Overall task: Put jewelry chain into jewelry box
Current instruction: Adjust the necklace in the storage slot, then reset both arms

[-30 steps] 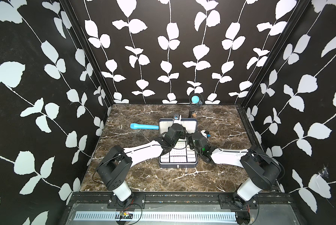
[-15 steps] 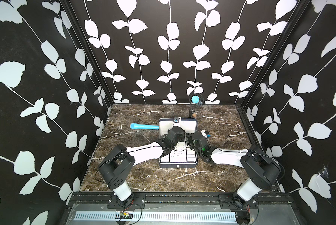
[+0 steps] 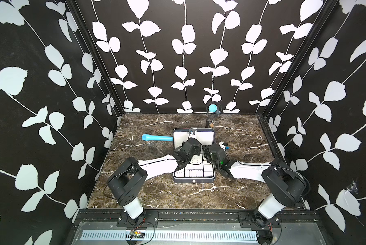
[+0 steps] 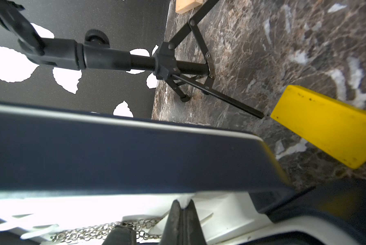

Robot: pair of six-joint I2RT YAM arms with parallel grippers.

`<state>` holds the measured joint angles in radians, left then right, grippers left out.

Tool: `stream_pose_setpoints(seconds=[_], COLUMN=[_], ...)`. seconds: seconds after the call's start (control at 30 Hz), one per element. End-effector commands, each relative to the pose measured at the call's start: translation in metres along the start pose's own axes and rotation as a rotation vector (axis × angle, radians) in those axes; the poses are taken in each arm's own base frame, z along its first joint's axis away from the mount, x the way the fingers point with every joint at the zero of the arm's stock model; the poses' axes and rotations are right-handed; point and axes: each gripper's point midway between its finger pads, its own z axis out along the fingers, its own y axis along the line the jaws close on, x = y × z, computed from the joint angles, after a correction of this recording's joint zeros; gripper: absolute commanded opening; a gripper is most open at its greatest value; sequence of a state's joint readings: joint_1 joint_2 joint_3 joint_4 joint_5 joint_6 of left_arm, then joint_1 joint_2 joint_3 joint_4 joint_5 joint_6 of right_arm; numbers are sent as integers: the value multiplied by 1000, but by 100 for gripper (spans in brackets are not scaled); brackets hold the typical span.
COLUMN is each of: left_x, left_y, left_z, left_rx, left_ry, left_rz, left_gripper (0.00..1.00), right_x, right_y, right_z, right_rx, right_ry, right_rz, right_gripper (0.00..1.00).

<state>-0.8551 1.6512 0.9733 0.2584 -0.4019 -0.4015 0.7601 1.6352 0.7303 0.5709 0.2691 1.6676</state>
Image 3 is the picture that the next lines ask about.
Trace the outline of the navy jewelry box white lining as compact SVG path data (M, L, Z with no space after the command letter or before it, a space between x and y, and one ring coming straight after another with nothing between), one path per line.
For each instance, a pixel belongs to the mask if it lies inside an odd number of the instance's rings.
M173 142L177 149L189 139L189 129L174 129ZM214 143L215 132L213 129L198 129L196 138L202 146L209 146ZM185 168L173 173L175 183L212 183L215 179L215 169L212 164L207 163L206 158L201 151L199 156L194 155L190 163Z

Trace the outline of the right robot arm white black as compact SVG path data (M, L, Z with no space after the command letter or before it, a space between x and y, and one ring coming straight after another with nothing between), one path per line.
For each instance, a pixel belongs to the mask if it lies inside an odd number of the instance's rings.
M226 149L218 144L203 146L203 153L207 162L223 177L254 180L267 185L270 195L261 201L250 218L259 227L265 226L285 207L294 207L307 188L305 178L281 159L266 163L232 160Z

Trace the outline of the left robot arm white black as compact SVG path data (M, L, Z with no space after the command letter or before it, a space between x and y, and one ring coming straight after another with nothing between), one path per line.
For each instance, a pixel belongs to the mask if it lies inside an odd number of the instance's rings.
M189 138L172 154L164 157L139 161L134 157L127 158L123 164L108 178L106 187L109 188L113 199L124 209L133 222L144 218L145 211L139 201L138 194L145 181L166 173L174 173L185 168L193 156L201 153L201 143L195 138Z

